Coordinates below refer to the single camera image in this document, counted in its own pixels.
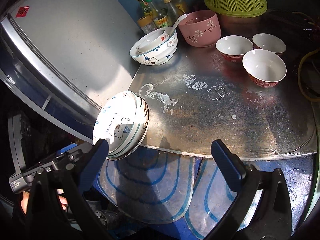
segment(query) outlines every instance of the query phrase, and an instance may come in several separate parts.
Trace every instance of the bear print bowl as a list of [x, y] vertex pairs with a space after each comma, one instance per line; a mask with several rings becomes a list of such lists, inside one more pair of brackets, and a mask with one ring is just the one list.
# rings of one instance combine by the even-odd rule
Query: bear print bowl
[[[167, 33], [170, 33], [170, 28], [172, 27], [165, 27], [164, 29], [167, 31]], [[132, 46], [130, 50], [130, 56], [139, 63], [149, 66], [161, 65], [167, 62], [169, 59], [171, 59], [178, 45], [177, 32], [174, 31], [169, 37], [169, 39], [165, 40], [158, 47], [140, 54], [137, 51], [137, 46], [141, 43], [141, 40], [143, 39], [144, 38], [141, 38]]]

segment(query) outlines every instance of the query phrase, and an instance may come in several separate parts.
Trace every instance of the refrigerator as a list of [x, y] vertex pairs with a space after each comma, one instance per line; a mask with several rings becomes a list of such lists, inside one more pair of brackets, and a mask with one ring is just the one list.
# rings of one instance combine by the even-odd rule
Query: refrigerator
[[92, 143], [96, 117], [128, 90], [141, 31], [117, 0], [20, 0], [0, 18], [0, 78], [38, 114]]

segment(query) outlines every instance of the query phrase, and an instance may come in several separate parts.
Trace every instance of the white spoon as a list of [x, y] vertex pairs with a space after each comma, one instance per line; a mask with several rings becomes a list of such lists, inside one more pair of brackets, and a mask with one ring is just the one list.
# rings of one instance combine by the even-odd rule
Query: white spoon
[[185, 19], [187, 17], [186, 14], [181, 15], [176, 22], [174, 23], [174, 25], [172, 26], [171, 31], [169, 31], [168, 35], [169, 37], [171, 36], [171, 34], [174, 32], [174, 30], [176, 29], [176, 27], [178, 26], [179, 22], [181, 22], [183, 19]]

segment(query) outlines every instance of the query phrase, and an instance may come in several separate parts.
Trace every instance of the sauce bottle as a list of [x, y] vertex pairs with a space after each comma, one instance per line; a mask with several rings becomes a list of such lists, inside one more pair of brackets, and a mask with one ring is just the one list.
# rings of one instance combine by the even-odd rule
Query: sauce bottle
[[171, 0], [163, 0], [163, 2], [167, 5], [168, 7], [168, 23], [169, 26], [174, 25], [176, 20], [184, 14], [183, 11], [181, 11], [178, 7], [175, 7], [174, 4], [172, 3]]
[[185, 0], [171, 0], [173, 4], [182, 10], [184, 13], [189, 13], [189, 8]]
[[152, 18], [152, 11], [146, 0], [137, 0], [140, 3], [140, 6], [142, 8], [143, 14], [145, 16], [150, 15]]
[[158, 28], [168, 27], [168, 19], [166, 13], [159, 9], [152, 0], [146, 0], [152, 10], [152, 19]]
[[165, 5], [165, 3], [163, 2], [163, 0], [155, 0], [155, 4], [158, 6], [158, 8], [162, 9], [165, 11], [165, 13], [167, 13], [168, 8]]

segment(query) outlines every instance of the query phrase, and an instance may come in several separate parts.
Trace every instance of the yellow hose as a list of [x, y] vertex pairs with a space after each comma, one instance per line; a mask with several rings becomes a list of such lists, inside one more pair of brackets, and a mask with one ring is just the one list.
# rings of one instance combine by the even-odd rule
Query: yellow hose
[[308, 57], [310, 57], [310, 56], [318, 53], [319, 51], [320, 51], [320, 48], [318, 48], [318, 49], [316, 49], [316, 50], [314, 50], [314, 51], [312, 51], [312, 52], [309, 52], [309, 53], [307, 53], [306, 55], [304, 55], [303, 58], [300, 60], [299, 67], [298, 67], [298, 85], [299, 85], [299, 89], [300, 89], [302, 95], [303, 95], [306, 99], [308, 99], [309, 101], [311, 101], [311, 102], [320, 102], [320, 98], [311, 98], [311, 97], [309, 97], [309, 96], [303, 91], [303, 88], [302, 88], [302, 86], [301, 86], [301, 68], [302, 68], [303, 63], [305, 62], [305, 60], [306, 60]]

